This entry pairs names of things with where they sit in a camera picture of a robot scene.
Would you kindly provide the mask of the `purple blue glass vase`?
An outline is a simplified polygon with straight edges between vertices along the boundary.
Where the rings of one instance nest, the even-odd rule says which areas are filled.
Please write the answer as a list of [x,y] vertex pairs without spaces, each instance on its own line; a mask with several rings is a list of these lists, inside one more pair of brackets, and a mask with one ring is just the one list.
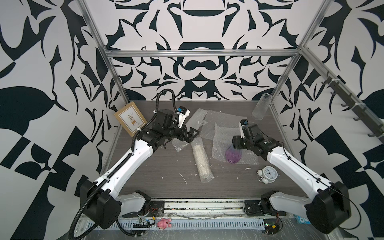
[[242,158],[242,150],[236,149],[234,145],[230,145],[230,147],[225,152],[225,157],[227,162],[236,164]]

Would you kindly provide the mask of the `clear glass vase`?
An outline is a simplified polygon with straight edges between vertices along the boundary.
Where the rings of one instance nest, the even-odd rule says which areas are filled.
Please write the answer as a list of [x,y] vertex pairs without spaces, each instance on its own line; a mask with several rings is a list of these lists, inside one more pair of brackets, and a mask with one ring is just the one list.
[[264,118],[271,101],[273,99],[273,96],[271,94],[265,93],[261,96],[260,100],[258,101],[257,105],[255,106],[252,117],[256,121],[260,121]]

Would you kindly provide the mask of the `bubble wrap sheet around vase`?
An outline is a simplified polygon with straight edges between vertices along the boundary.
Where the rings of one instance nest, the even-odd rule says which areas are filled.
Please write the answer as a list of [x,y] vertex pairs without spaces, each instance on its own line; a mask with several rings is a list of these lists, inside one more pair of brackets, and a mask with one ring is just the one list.
[[216,126],[224,128],[238,128],[239,122],[246,118],[247,117],[244,116],[236,116],[208,110],[208,113],[204,118],[206,123],[203,124],[199,136],[203,139],[213,140],[216,133]]

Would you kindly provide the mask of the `white vase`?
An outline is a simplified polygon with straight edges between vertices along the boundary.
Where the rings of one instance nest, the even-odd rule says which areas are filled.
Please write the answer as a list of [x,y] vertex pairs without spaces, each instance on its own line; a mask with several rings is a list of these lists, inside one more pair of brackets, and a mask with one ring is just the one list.
[[211,171],[208,155],[205,151],[202,138],[195,138],[191,143],[193,155],[202,183],[208,183],[215,177]]

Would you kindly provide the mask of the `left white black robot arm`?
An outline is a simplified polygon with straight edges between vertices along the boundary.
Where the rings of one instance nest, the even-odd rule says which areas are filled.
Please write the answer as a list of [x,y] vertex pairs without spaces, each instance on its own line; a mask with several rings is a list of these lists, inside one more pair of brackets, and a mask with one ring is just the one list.
[[85,181],[80,188],[80,212],[90,218],[97,227],[109,228],[128,213],[145,210],[150,198],[140,191],[120,196],[120,191],[139,166],[159,147],[173,139],[192,142],[199,131],[185,125],[190,111],[179,107],[175,111],[156,110],[153,118],[133,137],[130,149],[105,174],[94,182]]

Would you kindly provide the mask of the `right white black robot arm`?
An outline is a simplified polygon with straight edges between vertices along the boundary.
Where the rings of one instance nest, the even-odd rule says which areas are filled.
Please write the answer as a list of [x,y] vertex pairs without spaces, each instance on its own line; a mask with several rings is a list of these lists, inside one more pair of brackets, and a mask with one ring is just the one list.
[[343,183],[333,183],[312,171],[291,155],[282,143],[264,137],[257,124],[241,120],[239,127],[240,135],[232,138],[234,148],[251,151],[270,163],[258,172],[262,182],[274,182],[280,170],[306,194],[305,197],[298,197],[270,191],[261,196],[258,212],[291,213],[309,220],[323,234],[331,233],[352,216],[352,202]]

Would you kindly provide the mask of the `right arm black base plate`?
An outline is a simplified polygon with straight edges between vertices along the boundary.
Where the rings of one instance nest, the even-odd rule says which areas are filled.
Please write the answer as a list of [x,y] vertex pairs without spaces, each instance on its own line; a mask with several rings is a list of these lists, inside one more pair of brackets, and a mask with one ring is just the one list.
[[275,216],[285,217],[287,215],[284,211],[275,210],[267,200],[245,200],[244,213],[249,217],[258,216]]

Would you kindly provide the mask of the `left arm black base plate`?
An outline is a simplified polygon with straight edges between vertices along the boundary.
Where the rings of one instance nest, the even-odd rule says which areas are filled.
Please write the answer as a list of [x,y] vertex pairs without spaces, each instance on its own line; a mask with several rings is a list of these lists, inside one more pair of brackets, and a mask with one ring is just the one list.
[[164,208],[164,201],[151,200],[150,202],[145,203],[144,207],[139,212],[125,214],[123,215],[123,218],[157,217],[163,214]]

